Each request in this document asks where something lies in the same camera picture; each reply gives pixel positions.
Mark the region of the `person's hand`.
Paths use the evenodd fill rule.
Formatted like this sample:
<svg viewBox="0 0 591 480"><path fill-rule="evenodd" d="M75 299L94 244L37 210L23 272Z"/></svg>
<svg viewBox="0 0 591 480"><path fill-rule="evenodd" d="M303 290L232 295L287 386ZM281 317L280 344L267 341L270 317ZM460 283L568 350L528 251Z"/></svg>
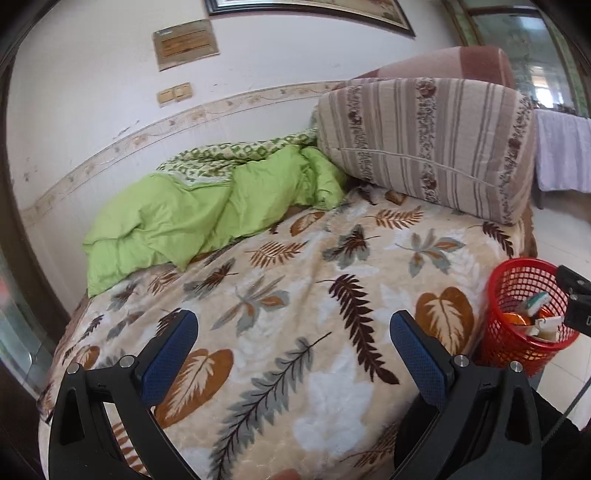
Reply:
<svg viewBox="0 0 591 480"><path fill-rule="evenodd" d="M301 480L301 475L294 469L287 469L270 476L267 480Z"/></svg>

